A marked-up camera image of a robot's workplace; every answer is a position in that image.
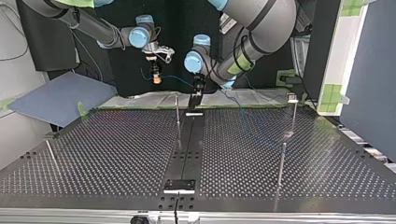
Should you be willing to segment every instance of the metal bracket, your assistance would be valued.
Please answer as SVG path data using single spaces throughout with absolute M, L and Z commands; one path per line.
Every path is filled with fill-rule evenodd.
M 154 54 L 158 58 L 160 58 L 162 61 L 165 63 L 170 63 L 172 62 L 172 57 L 175 54 L 175 51 L 169 47 L 166 46 L 159 46 L 158 41 L 151 42 L 147 44 L 143 49 L 143 53 L 146 54 Z
M 195 180 L 167 180 L 163 193 L 165 194 L 194 194 Z

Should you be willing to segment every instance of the cable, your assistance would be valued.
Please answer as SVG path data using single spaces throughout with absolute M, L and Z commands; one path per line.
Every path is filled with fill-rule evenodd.
M 8 117 L 8 116 L 10 116 L 10 115 L 12 115 L 14 113 L 15 113 L 15 111 L 12 111 L 12 112 L 10 112 L 8 114 L 5 114 L 4 116 L 0 117 L 0 119 L 6 118 L 6 117 Z
M 225 97 L 233 102 L 235 102 L 236 104 L 238 104 L 239 106 L 239 110 L 241 112 L 241 116 L 242 116 L 242 124 L 245 128 L 245 131 L 247 131 L 247 133 L 250 133 L 250 135 L 253 135 L 250 126 L 248 125 L 248 121 L 247 118 L 245 117 L 245 113 L 246 111 L 244 110 L 244 108 L 241 106 L 241 104 L 239 104 L 238 100 L 236 100 L 236 98 L 232 97 L 232 96 L 228 96 L 227 93 L 225 91 L 220 91 L 221 93 L 223 93 L 225 95 Z
M 2 12 L 3 16 L 6 17 L 6 19 L 9 21 L 9 23 L 18 31 L 18 33 L 20 33 L 23 37 L 25 37 L 25 34 L 23 33 L 23 31 L 20 30 L 20 28 L 12 21 L 12 19 L 7 15 L 7 13 L 1 7 L 6 7 L 8 9 L 10 9 L 12 11 L 12 13 L 14 13 L 14 15 L 19 20 L 21 20 L 21 17 L 18 14 L 17 10 L 15 10 L 12 6 L 8 5 L 7 3 L 0 2 L 0 9 L 1 9 L 1 12 Z M 14 57 L 11 57 L 11 58 L 0 59 L 0 62 L 12 61 L 12 60 L 19 59 L 19 58 L 23 57 L 29 50 L 29 45 L 27 43 L 26 38 L 24 38 L 24 40 L 26 42 L 26 48 L 25 48 L 25 50 L 23 51 L 22 54 L 14 56 Z
M 237 79 L 240 78 L 242 75 L 244 75 L 246 72 L 251 71 L 251 69 L 252 69 L 252 68 L 251 68 L 250 70 L 244 69 L 244 68 L 241 66 L 241 64 L 238 62 L 238 59 L 236 58 L 236 46 L 237 46 L 237 44 L 238 44 L 239 37 L 241 36 L 242 32 L 244 32 L 244 30 L 245 30 L 245 27 L 242 26 L 241 30 L 238 32 L 238 34 L 237 34 L 236 37 L 235 37 L 235 41 L 233 42 L 233 59 L 234 59 L 234 61 L 235 61 L 236 66 L 238 66 L 238 68 L 239 68 L 241 71 L 243 71 L 242 74 L 240 74 L 240 75 L 237 77 Z M 242 53 L 243 53 L 244 57 L 245 57 L 245 58 L 247 59 L 247 61 L 250 63 L 250 66 L 254 66 L 254 62 L 250 60 L 250 58 L 248 57 L 248 54 L 246 53 L 246 50 L 245 50 L 245 39 L 246 39 L 246 38 L 248 38 L 247 35 L 244 35 L 244 36 L 242 36 L 242 38 L 241 38 L 241 50 L 242 50 Z
M 175 203 L 175 224 L 178 224 L 178 216 L 177 216 L 177 206 L 178 206 L 178 199 L 179 199 L 180 193 L 177 195 L 176 203 Z
M 298 77 L 300 78 L 301 83 L 303 84 L 303 87 L 304 87 L 304 89 L 305 89 L 305 92 L 306 92 L 306 94 L 308 95 L 309 99 L 310 99 L 311 102 L 312 102 L 312 105 L 313 105 L 314 108 L 318 111 L 318 106 L 315 105 L 314 99 L 313 99 L 313 98 L 311 97 L 311 95 L 309 94 L 309 91 L 308 91 L 308 89 L 307 89 L 306 86 L 305 86 L 304 79 L 303 79 L 303 77 L 302 77 L 302 75 L 301 75 L 301 73 L 300 73 L 300 65 L 299 65 L 299 62 L 298 62 L 298 60 L 297 60 L 297 48 L 296 48 L 296 39 L 295 39 L 295 38 L 293 38 L 293 42 L 294 42 L 294 58 L 295 58 L 296 67 L 297 67 L 297 75 L 298 75 Z
M 146 81 L 151 81 L 152 79 L 154 79 L 153 77 L 146 77 L 145 74 L 143 73 L 143 69 L 140 68 L 140 74 L 142 75 L 142 78 L 145 79 Z M 182 83 L 188 85 L 191 88 L 194 88 L 189 82 L 187 82 L 186 80 L 180 78 L 180 77 L 175 77 L 175 76 L 165 76 L 165 77 L 161 77 L 162 79 L 165 78 L 173 78 L 173 79 L 177 79 L 179 81 L 181 81 Z
M 78 38 L 78 36 L 73 32 L 73 30 L 70 30 L 73 34 L 73 36 L 76 38 L 76 40 L 78 41 L 78 43 L 85 49 L 85 51 L 87 52 L 88 56 L 90 56 L 91 61 L 95 64 L 96 68 L 99 71 L 99 75 L 100 75 L 100 81 L 103 82 L 103 73 L 102 70 L 100 69 L 99 65 L 96 63 L 95 59 L 91 56 L 90 52 L 87 50 L 87 48 L 85 48 L 84 44 L 82 43 L 82 41 Z
M 187 81 L 185 81 L 185 80 L 183 80 L 183 79 L 181 79 L 180 77 L 175 77 L 175 76 L 166 76 L 166 77 L 162 77 L 163 79 L 164 78 L 174 78 L 174 79 L 177 79 L 177 80 L 179 80 L 179 81 L 181 81 L 181 82 L 183 82 L 184 84 L 186 84 L 186 85 L 188 85 L 188 86 L 190 86 L 191 88 L 194 88 L 194 86 L 192 86 L 190 83 L 188 83 Z
M 247 77 L 246 75 L 244 75 L 244 78 L 247 80 L 247 84 L 249 85 L 249 87 L 250 87 L 251 89 L 253 89 L 253 90 L 257 93 L 257 95 L 259 95 L 260 98 L 262 98 L 263 100 L 265 100 L 265 101 L 268 102 L 268 103 L 271 102 L 271 101 L 274 101 L 276 98 L 283 97 L 283 96 L 278 95 L 278 96 L 276 96 L 276 97 L 274 97 L 274 98 L 268 100 L 268 99 L 264 98 L 263 96 L 261 96 L 261 95 L 257 92 L 257 89 L 254 88 L 254 87 L 250 84 L 250 80 L 248 79 L 248 77 Z

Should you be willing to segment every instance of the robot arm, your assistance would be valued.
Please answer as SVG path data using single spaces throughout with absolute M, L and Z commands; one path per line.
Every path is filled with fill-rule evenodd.
M 210 45 L 208 36 L 194 38 L 194 46 L 185 59 L 186 69 L 194 74 L 210 76 L 220 86 L 252 69 L 262 56 L 279 50 L 289 39 L 296 20 L 294 0 L 208 1 L 249 30 L 248 36 L 242 38 L 239 46 L 234 46 L 233 53 L 222 63 L 210 58 L 208 51 L 204 50 L 204 42 L 196 41 L 206 38 Z
M 136 27 L 117 28 L 116 26 L 97 18 L 78 7 L 71 7 L 51 0 L 23 0 L 23 2 L 39 14 L 61 20 L 70 28 L 78 29 L 82 33 L 97 40 L 103 49 L 126 48 L 133 46 L 142 49 L 151 65 L 151 74 L 156 84 L 161 83 L 161 65 L 172 62 L 175 54 L 173 49 L 159 46 L 157 37 L 160 34 L 155 28 L 154 20 L 150 15 L 136 18 Z

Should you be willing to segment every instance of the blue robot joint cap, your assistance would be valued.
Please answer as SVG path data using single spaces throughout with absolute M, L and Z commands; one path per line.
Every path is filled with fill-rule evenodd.
M 222 11 L 226 6 L 229 0 L 208 0 L 210 4 L 212 4 L 218 11 Z
M 154 23 L 154 19 L 152 19 L 151 15 L 141 15 L 136 17 L 136 24 L 141 23 Z
M 129 33 L 129 42 L 137 49 L 142 49 L 149 41 L 149 31 L 143 27 L 136 27 Z
M 194 44 L 195 45 L 204 45 L 204 46 L 210 46 L 210 36 L 208 35 L 196 35 L 194 37 Z
M 200 73 L 204 68 L 204 60 L 199 53 L 190 51 L 184 60 L 184 66 L 186 67 L 187 71 L 197 74 Z

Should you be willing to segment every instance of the black cable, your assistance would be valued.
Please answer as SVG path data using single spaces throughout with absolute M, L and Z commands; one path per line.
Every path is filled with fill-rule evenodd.
M 18 56 L 15 56 L 15 57 L 11 57 L 11 58 L 0 59 L 0 62 L 7 62 L 7 61 L 12 61 L 12 60 L 15 60 L 15 59 L 19 59 L 19 58 L 23 57 L 27 53 L 28 50 L 29 50 L 29 46 L 26 45 L 26 49 L 25 49 L 25 51 L 22 54 L 20 54 Z
M 241 76 L 243 76 L 246 72 L 250 72 L 250 71 L 251 71 L 251 69 L 249 69 L 249 70 L 244 69 L 244 68 L 241 66 L 241 64 L 238 62 L 238 59 L 236 58 L 236 47 L 237 47 L 237 44 L 238 44 L 239 37 L 240 37 L 241 34 L 244 32 L 244 30 L 245 30 L 245 27 L 243 26 L 243 27 L 241 28 L 241 30 L 239 30 L 238 34 L 237 34 L 236 37 L 235 37 L 235 41 L 233 42 L 233 60 L 235 61 L 236 66 L 238 66 L 238 68 L 239 68 L 241 71 L 243 71 L 242 74 L 238 76 L 238 78 L 240 78 Z M 245 50 L 245 39 L 246 39 L 246 38 L 248 38 L 247 35 L 244 35 L 244 36 L 242 36 L 242 38 L 241 38 L 241 50 L 242 50 L 242 53 L 243 53 L 244 57 L 245 57 L 245 58 L 247 59 L 247 61 L 250 63 L 250 66 L 254 66 L 254 62 L 250 60 L 250 58 L 249 58 L 249 56 L 248 56 L 248 54 L 247 54 L 247 52 L 246 52 L 246 50 Z
M 177 207 L 178 207 L 178 198 L 179 198 L 179 196 L 180 196 L 180 193 L 177 195 L 177 199 L 176 199 L 176 203 L 175 203 L 175 211 L 174 211 L 175 224 L 178 224 Z
M 10 9 L 15 14 L 16 17 L 18 17 L 18 18 L 20 17 L 18 15 L 17 11 L 13 7 L 11 7 L 10 5 L 3 4 L 3 5 L 0 5 L 0 7 L 1 6 L 7 7 L 8 9 Z M 14 56 L 14 57 L 11 57 L 11 58 L 0 59 L 0 62 L 7 62 L 7 61 L 12 61 L 12 60 L 19 59 L 19 58 L 23 57 L 28 52 L 29 45 L 27 43 L 27 40 L 26 40 L 26 37 L 25 37 L 24 33 L 18 28 L 18 26 L 12 21 L 12 19 L 7 15 L 7 13 L 2 8 L 1 8 L 1 12 L 3 13 L 3 16 L 5 16 L 6 19 L 11 23 L 11 25 L 14 26 L 14 28 L 23 36 L 23 38 L 25 39 L 25 42 L 26 42 L 26 48 L 25 48 L 25 50 L 24 50 L 24 52 L 22 54 Z
M 297 48 L 296 48 L 296 41 L 295 41 L 295 39 L 293 39 L 293 42 L 294 42 L 294 43 L 293 43 L 293 45 L 294 45 L 294 60 L 295 60 L 295 62 L 296 62 L 297 76 L 300 78 L 301 83 L 303 84 L 304 90 L 305 90 L 306 94 L 308 95 L 309 99 L 311 100 L 312 105 L 313 105 L 314 108 L 318 111 L 318 106 L 315 105 L 314 99 L 313 99 L 313 98 L 311 97 L 311 95 L 309 94 L 309 91 L 308 91 L 308 89 L 307 89 L 306 86 L 305 86 L 304 79 L 303 79 L 303 77 L 302 77 L 302 75 L 301 75 L 301 73 L 300 73 L 300 65 L 299 65 L 299 62 L 298 62 L 298 60 L 297 60 Z

